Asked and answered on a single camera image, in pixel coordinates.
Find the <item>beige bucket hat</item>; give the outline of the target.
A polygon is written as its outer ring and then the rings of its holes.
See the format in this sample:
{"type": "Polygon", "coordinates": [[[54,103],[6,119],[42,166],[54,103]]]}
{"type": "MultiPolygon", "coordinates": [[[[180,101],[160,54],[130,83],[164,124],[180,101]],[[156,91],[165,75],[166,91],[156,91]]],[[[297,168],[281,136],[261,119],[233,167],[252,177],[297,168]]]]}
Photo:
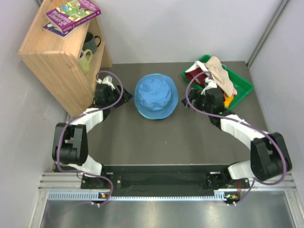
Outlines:
{"type": "Polygon", "coordinates": [[[231,97],[234,92],[234,86],[229,78],[227,70],[222,67],[221,61],[216,57],[212,56],[206,63],[206,68],[213,76],[213,80],[223,90],[223,92],[231,97]]]}

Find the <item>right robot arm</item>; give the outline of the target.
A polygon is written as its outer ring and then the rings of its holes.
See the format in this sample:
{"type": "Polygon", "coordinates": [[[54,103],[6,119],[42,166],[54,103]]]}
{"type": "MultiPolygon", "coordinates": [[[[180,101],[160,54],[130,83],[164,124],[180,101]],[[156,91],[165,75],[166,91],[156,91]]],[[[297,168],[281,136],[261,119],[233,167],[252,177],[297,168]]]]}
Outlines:
{"type": "Polygon", "coordinates": [[[191,89],[182,100],[185,107],[193,106],[209,116],[210,122],[220,130],[232,135],[250,150],[250,159],[227,167],[222,183],[233,188],[239,179],[255,178],[266,181],[292,169],[289,152],[280,133],[267,133],[250,127],[224,105],[224,95],[217,88],[200,91],[191,89]]]}

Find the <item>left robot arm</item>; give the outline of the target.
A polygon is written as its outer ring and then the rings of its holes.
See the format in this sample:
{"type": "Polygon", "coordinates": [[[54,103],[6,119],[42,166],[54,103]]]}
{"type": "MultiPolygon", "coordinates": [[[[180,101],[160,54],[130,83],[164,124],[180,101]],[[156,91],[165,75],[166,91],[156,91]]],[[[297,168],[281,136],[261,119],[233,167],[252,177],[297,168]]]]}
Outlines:
{"type": "Polygon", "coordinates": [[[118,108],[132,97],[120,85],[99,84],[92,104],[83,114],[71,123],[58,123],[52,149],[52,159],[58,169],[62,171],[62,165],[70,166],[77,172],[92,177],[91,182],[97,188],[105,187],[108,177],[102,174],[103,165],[89,155],[87,133],[108,117],[110,108],[118,108]]]}

